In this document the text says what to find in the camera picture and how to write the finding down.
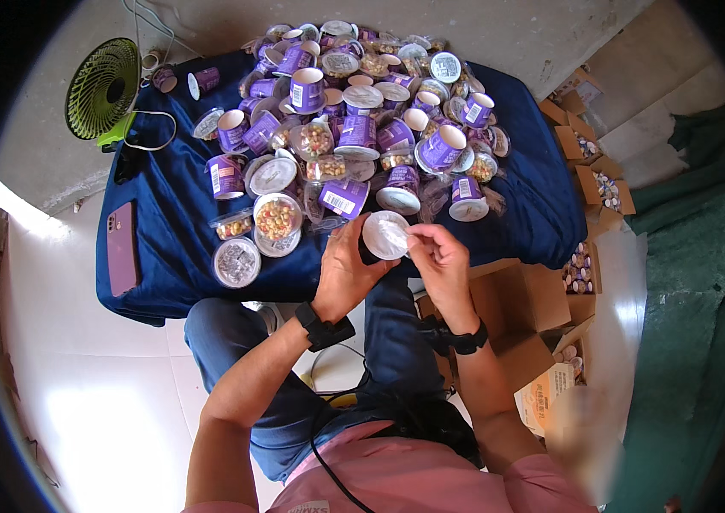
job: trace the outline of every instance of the blue velvet cloth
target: blue velvet cloth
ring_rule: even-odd
[[[219,68],[219,86],[199,101],[188,93],[186,74]],[[205,162],[221,153],[216,141],[192,137],[197,118],[219,106],[236,108],[237,85],[254,66],[242,52],[195,59],[176,68],[178,85],[170,94],[152,87],[141,90],[136,108],[170,112],[177,118],[177,138],[165,149],[142,155],[139,173],[121,185],[113,182],[120,150],[115,156],[97,231],[97,297],[101,304],[129,318],[161,326],[165,318],[184,318],[194,303],[206,297],[234,301],[308,301],[320,277],[320,257],[327,235],[303,234],[294,252],[281,259],[262,259],[262,270],[249,286],[232,290],[213,275],[211,256],[219,245],[208,220],[244,209],[252,200],[214,200]],[[475,222],[450,219],[445,205],[436,222],[447,227],[471,251],[471,265],[516,257],[522,262],[561,267],[585,239],[585,217],[570,173],[527,88],[517,79],[471,64],[487,94],[496,102],[499,124],[511,137],[512,151],[500,159],[508,176],[495,177],[490,187],[500,192],[508,211],[493,212]],[[171,136],[171,120],[138,114],[132,126],[144,146],[157,146]],[[111,294],[106,257],[105,219],[127,201],[134,201],[136,259],[140,285],[120,297]],[[379,209],[373,195],[366,210]],[[409,260],[392,272],[418,277]]]

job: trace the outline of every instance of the fan grille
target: fan grille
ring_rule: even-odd
[[[125,116],[140,86],[134,41],[114,38],[80,64],[66,96],[66,124],[80,139],[95,139]]]

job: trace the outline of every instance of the purple smartphone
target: purple smartphone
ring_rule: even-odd
[[[134,257],[134,205],[131,201],[109,215],[106,240],[111,293],[119,297],[140,284]]]

